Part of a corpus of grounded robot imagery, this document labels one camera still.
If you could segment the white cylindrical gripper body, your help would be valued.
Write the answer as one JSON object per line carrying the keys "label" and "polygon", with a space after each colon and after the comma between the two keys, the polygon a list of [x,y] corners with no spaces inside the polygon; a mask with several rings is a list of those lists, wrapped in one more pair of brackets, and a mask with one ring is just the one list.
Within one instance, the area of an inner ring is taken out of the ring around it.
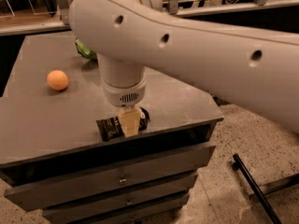
{"label": "white cylindrical gripper body", "polygon": [[130,106],[139,103],[145,96],[146,78],[130,88],[117,88],[102,81],[103,92],[107,100],[114,106]]}

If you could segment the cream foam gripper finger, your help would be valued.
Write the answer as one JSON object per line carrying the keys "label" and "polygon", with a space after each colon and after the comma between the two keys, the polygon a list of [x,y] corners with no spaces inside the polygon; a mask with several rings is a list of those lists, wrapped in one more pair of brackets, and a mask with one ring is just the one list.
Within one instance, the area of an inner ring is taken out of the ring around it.
{"label": "cream foam gripper finger", "polygon": [[125,137],[138,134],[140,110],[137,107],[122,107],[118,113],[118,119]]}

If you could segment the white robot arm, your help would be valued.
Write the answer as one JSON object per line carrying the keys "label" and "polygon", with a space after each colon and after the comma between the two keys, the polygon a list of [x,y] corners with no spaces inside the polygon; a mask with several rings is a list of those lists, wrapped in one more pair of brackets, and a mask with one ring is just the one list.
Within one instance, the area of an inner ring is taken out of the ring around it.
{"label": "white robot arm", "polygon": [[297,35],[192,21],[161,11],[161,0],[73,0],[69,24],[99,59],[107,99],[158,70],[299,133]]}

